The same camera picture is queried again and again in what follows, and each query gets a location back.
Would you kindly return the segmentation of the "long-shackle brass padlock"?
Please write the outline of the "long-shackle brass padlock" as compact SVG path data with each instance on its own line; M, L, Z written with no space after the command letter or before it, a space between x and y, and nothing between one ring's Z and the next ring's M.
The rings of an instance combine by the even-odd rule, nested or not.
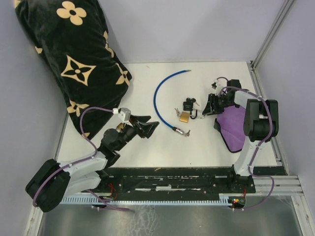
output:
M193 109L193 111L192 111L192 115L193 116L195 115L195 111L197 111L197 118L196 119L203 119L203 118L205 118L205 116L202 114L202 111L198 110L198 109ZM178 117L179 121L180 122L184 122L184 123L188 123L189 120L191 119L190 118L190 113L188 111L181 111L181 112L182 112L181 116Z

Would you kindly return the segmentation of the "small brass padlock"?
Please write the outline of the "small brass padlock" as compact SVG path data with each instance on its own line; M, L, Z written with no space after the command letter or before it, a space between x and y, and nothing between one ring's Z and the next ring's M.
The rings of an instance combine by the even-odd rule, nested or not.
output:
M116 127L116 131L117 132L123 132L124 128L125 128L126 124L125 123L120 123L117 127Z

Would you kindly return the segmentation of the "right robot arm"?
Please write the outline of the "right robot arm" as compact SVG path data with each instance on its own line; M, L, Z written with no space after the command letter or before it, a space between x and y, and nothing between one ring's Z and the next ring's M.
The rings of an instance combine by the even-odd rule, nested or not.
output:
M267 99L242 88L239 80L220 84L215 79L215 93L208 96L202 114L216 115L214 128L220 133L227 149L239 153L232 165L235 175L226 179L226 188L238 192L244 186L241 177L253 175L259 152L279 132L279 107L277 100Z

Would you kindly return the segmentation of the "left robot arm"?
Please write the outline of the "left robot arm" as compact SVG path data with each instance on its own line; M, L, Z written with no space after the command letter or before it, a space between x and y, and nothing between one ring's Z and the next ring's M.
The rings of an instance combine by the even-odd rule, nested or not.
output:
M118 152L134 137L148 139L152 136L159 122L150 119L150 116L130 116L116 128L107 129L100 146L86 156L71 162L45 161L26 185L33 206L50 212L73 194L93 189L105 191L109 186L108 178L103 176L105 169L117 162Z

